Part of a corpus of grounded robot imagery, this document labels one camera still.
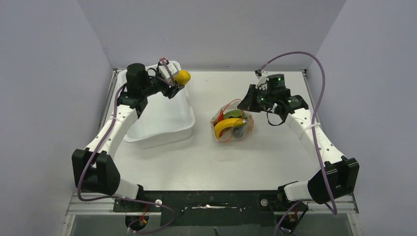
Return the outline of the yellow toy lemon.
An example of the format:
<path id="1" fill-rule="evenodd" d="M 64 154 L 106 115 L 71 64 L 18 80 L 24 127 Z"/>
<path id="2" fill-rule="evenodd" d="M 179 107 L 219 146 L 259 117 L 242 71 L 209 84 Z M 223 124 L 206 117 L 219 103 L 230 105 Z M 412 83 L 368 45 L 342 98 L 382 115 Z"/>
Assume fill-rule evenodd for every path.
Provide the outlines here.
<path id="1" fill-rule="evenodd" d="M 179 85 L 185 86 L 191 80 L 191 75 L 186 70 L 180 70 L 174 79 Z"/>

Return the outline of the white plastic bin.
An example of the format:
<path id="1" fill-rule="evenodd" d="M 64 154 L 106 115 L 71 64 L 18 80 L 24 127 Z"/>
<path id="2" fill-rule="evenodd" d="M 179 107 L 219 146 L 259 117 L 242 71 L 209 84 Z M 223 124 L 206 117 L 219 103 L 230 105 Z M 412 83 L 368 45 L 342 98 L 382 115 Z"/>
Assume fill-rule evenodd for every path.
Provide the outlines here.
<path id="1" fill-rule="evenodd" d="M 162 58 L 159 62 L 166 65 L 169 60 Z M 152 148 L 187 139 L 195 124 L 185 86 L 172 99 L 160 92 L 150 95 L 149 77 L 163 78 L 158 71 L 158 63 L 151 66 L 133 63 L 118 75 L 121 91 L 115 99 L 116 129 L 125 142 L 136 143 L 140 148 Z"/>

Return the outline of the green toy vegetable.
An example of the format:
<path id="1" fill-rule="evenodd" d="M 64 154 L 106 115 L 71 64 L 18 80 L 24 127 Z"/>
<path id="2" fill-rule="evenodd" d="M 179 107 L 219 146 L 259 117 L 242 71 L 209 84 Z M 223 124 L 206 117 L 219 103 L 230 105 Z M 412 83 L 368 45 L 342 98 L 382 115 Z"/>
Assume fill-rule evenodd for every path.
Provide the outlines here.
<path id="1" fill-rule="evenodd" d="M 229 118 L 248 119 L 248 114 L 243 110 L 235 109 L 235 110 L 231 110 L 231 111 L 224 113 L 223 118 L 224 119 L 229 119 Z"/>

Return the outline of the clear zip top bag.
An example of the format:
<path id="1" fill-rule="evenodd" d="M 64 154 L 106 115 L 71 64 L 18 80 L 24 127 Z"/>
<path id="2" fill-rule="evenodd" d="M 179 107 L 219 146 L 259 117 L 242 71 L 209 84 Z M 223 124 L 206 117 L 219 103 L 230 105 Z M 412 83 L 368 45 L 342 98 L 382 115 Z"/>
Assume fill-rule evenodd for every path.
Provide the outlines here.
<path id="1" fill-rule="evenodd" d="M 230 101 L 211 118 L 211 129 L 218 142 L 234 142 L 245 138 L 254 130 L 252 114 L 238 108 L 241 101 L 241 99 Z"/>

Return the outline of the yellow toy banana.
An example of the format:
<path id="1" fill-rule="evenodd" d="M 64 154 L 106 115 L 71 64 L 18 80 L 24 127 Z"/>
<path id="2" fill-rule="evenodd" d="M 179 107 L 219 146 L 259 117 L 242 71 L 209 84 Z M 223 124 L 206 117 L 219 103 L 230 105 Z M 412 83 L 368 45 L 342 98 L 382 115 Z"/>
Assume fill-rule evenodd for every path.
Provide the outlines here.
<path id="1" fill-rule="evenodd" d="M 226 128 L 232 128 L 235 126 L 243 126 L 246 124 L 246 120 L 242 119 L 242 118 L 229 118 L 229 119 L 224 119 L 222 121 L 220 121 L 219 123 L 217 123 L 214 126 L 214 133 L 216 138 L 219 140 L 221 137 L 221 133 L 224 129 Z"/>

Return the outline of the red toy chili pepper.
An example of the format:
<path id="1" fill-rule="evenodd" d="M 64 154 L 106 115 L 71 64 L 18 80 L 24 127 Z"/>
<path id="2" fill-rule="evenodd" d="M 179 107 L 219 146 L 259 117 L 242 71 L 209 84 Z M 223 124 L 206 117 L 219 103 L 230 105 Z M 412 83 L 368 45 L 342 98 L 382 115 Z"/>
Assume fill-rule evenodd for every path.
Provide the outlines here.
<path id="1" fill-rule="evenodd" d="M 224 111 L 220 110 L 218 116 L 216 117 L 216 123 L 219 123 L 220 121 L 222 121 L 224 119 Z"/>

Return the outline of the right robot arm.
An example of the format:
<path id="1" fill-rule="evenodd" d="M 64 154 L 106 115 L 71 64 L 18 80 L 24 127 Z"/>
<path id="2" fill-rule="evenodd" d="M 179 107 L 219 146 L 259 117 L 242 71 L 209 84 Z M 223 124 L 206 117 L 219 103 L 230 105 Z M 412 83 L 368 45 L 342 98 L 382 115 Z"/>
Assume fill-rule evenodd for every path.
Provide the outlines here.
<path id="1" fill-rule="evenodd" d="M 313 200 L 318 204 L 329 203 L 353 193 L 359 163 L 347 158 L 330 141 L 315 121 L 313 111 L 300 95 L 291 95 L 285 86 L 283 74 L 256 72 L 259 81 L 251 84 L 244 99 L 238 104 L 240 110 L 266 112 L 278 115 L 283 123 L 297 135 L 312 160 L 316 161 L 317 173 L 306 181 L 296 181 L 278 188 L 277 205 L 290 209 L 296 201 Z"/>

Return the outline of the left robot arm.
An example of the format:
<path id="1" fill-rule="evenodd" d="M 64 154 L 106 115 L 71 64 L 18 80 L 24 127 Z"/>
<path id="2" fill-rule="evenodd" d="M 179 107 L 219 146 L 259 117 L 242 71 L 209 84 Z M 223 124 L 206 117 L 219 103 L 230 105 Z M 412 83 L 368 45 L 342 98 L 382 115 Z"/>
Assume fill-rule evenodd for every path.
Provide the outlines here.
<path id="1" fill-rule="evenodd" d="M 155 68 L 133 63 L 125 70 L 125 83 L 116 91 L 113 112 L 95 138 L 72 154 L 77 196 L 100 193 L 101 199 L 141 200 L 143 187 L 121 178 L 114 155 L 129 128 L 141 117 L 148 98 L 157 93 L 172 99 L 191 80 L 186 70 L 161 59 Z"/>

